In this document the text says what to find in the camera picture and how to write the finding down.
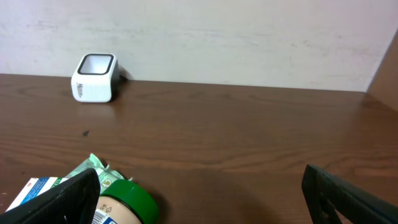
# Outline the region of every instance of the barcode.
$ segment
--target barcode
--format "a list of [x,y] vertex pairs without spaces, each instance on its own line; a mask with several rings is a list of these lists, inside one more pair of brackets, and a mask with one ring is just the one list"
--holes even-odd
[[97,210],[94,213],[93,221],[91,222],[91,224],[102,224],[108,217],[109,215],[107,215],[106,213]]

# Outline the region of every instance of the tabletop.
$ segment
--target tabletop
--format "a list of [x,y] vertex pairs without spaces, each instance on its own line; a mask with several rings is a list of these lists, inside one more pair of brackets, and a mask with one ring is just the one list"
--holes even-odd
[[0,212],[92,152],[154,196],[159,223],[311,223],[307,164],[398,205],[397,133],[360,92],[129,81],[91,104],[70,78],[0,75]]

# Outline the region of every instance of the white cube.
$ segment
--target white cube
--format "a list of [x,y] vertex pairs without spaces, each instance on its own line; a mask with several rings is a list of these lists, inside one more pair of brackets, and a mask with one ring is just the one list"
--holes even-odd
[[71,79],[73,97],[79,102],[105,103],[116,94],[118,60],[113,54],[86,54]]

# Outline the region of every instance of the blue stripe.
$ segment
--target blue stripe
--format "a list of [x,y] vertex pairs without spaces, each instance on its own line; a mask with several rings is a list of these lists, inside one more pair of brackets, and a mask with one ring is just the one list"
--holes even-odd
[[29,193],[26,195],[26,197],[21,202],[21,204],[23,204],[23,203],[29,201],[30,199],[36,197],[37,194],[40,192],[40,190],[42,190],[43,186],[45,185],[45,183],[47,183],[48,180],[49,180],[49,177],[40,178],[36,182],[36,184],[32,187],[32,189],[29,191]]

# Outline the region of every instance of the green plastic wrapper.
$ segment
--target green plastic wrapper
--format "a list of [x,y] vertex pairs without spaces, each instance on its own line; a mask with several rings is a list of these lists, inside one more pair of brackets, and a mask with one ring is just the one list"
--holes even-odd
[[88,168],[94,168],[94,170],[97,172],[99,184],[101,186],[101,193],[105,189],[107,189],[115,180],[124,180],[124,177],[118,171],[112,170],[109,165],[104,167],[100,159],[98,159],[92,153],[90,154],[89,158],[87,158],[78,167],[72,170],[72,172],[70,172],[66,176],[66,178],[71,178],[83,172],[84,170],[87,170]]

